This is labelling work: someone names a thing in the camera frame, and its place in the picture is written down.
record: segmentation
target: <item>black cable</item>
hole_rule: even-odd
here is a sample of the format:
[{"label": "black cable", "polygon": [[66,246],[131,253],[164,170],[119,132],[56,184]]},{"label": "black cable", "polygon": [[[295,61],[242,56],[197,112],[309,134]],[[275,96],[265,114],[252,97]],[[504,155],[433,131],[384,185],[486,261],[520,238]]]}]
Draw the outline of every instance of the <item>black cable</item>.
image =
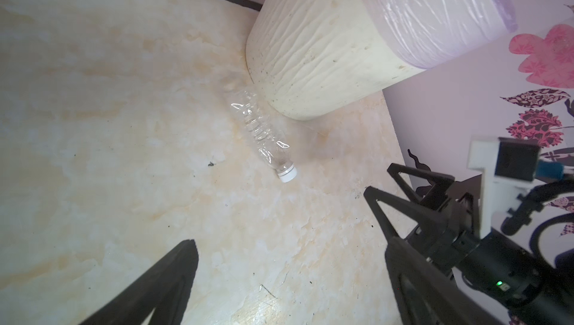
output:
[{"label": "black cable", "polygon": [[536,186],[528,192],[526,199],[544,203],[563,193],[574,192],[574,179],[561,179],[546,185]]},{"label": "black cable", "polygon": [[548,228],[551,225],[559,223],[570,223],[570,222],[574,222],[574,213],[559,215],[539,225],[538,228],[534,230],[532,236],[530,237],[529,245],[530,249],[532,250],[532,253],[534,253],[536,257],[543,259],[542,253],[540,252],[540,244],[539,244],[540,235],[542,235],[542,232],[544,232],[544,230],[546,230],[546,228]]},{"label": "black cable", "polygon": [[542,211],[544,202],[555,199],[563,193],[574,192],[574,179],[561,179],[546,185],[536,186],[524,197],[519,195],[522,201],[516,209],[509,209],[511,217],[506,217],[500,226],[505,235],[515,235],[523,225],[530,224],[530,214],[534,211]]}]

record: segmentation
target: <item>pink flower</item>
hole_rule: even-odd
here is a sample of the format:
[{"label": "pink flower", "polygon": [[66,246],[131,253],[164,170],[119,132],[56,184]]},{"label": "pink flower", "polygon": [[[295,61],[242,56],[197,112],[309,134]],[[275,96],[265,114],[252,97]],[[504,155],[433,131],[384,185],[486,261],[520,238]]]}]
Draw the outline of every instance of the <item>pink flower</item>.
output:
[{"label": "pink flower", "polygon": [[564,135],[562,132],[556,132],[552,127],[562,127],[562,122],[558,116],[540,109],[529,109],[524,114],[519,114],[522,121],[513,123],[506,130],[508,133],[519,140],[536,140],[540,147],[550,147],[559,145]]},{"label": "pink flower", "polygon": [[[567,210],[571,213],[574,213],[574,204],[573,203],[574,203],[574,197],[569,196],[569,197],[563,197],[563,198],[558,198],[557,200],[553,200],[548,205],[552,206],[552,207],[558,207],[558,208]],[[564,226],[564,229],[562,230],[562,233],[560,233],[560,236],[566,235],[566,234],[574,234],[574,223],[566,224]]]},{"label": "pink flower", "polygon": [[509,325],[526,325],[525,323],[523,323],[518,316],[511,316],[510,317],[510,322]]},{"label": "pink flower", "polygon": [[528,82],[548,87],[574,88],[574,27],[555,25],[546,38],[533,34],[513,37],[509,50],[513,54],[529,55],[518,70],[529,73]]}]

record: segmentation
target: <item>floral wall decal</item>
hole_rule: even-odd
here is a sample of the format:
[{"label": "floral wall decal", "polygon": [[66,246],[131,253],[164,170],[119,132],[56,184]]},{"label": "floral wall decal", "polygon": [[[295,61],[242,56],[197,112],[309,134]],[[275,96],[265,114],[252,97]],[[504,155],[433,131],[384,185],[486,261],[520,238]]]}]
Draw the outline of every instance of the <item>floral wall decal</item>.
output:
[{"label": "floral wall decal", "polygon": [[546,38],[520,34],[512,38],[509,50],[513,54],[530,55],[518,70],[530,73],[526,80],[554,88],[574,88],[574,27],[554,26]]},{"label": "floral wall decal", "polygon": [[554,89],[539,89],[521,93],[514,97],[501,97],[512,104],[524,107],[542,107],[553,104],[561,99],[569,98],[570,95],[564,91]]},{"label": "floral wall decal", "polygon": [[[563,197],[558,198],[557,200],[553,200],[548,204],[549,206],[558,207],[564,210],[567,210],[571,213],[574,213],[574,197]],[[574,234],[574,223],[568,223],[564,226],[562,233],[560,236],[566,234]]]},{"label": "floral wall decal", "polygon": [[567,99],[564,101],[564,105],[566,105],[566,110],[570,116],[574,117],[574,102],[570,102],[570,99]]},{"label": "floral wall decal", "polygon": [[569,167],[574,167],[573,147],[555,149],[554,151],[542,153],[540,156],[552,162],[558,162]]},{"label": "floral wall decal", "polygon": [[519,140],[536,140],[540,147],[559,145],[564,135],[556,131],[562,128],[562,122],[558,116],[541,109],[529,109],[524,114],[519,114],[521,120],[513,123],[506,130],[511,136]]},{"label": "floral wall decal", "polygon": [[508,322],[509,325],[526,325],[525,323],[523,323],[518,316],[514,316],[512,315],[510,317],[510,321]]}]

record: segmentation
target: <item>crushed plastic bottle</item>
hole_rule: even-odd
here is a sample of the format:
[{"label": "crushed plastic bottle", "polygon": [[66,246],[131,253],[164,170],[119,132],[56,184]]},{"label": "crushed plastic bottle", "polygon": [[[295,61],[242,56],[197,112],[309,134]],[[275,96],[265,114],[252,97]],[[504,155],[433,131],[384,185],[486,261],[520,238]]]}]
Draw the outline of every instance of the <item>crushed plastic bottle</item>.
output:
[{"label": "crushed plastic bottle", "polygon": [[269,123],[269,116],[258,106],[254,90],[234,80],[224,91],[227,103],[243,123],[260,158],[275,169],[283,183],[295,178],[297,169],[289,155],[289,144],[283,133]]}]

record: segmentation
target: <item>marble floor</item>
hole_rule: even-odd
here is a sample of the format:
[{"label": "marble floor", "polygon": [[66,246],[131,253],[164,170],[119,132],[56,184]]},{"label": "marble floor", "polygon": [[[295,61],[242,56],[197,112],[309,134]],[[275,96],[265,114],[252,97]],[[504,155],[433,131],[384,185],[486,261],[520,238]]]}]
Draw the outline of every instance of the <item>marble floor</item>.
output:
[{"label": "marble floor", "polygon": [[0,4],[0,323],[75,325],[184,239],[200,255],[184,324],[400,323],[362,198],[399,192],[382,93],[273,114],[299,172],[282,184],[220,97],[227,72],[248,79],[253,10]]}]

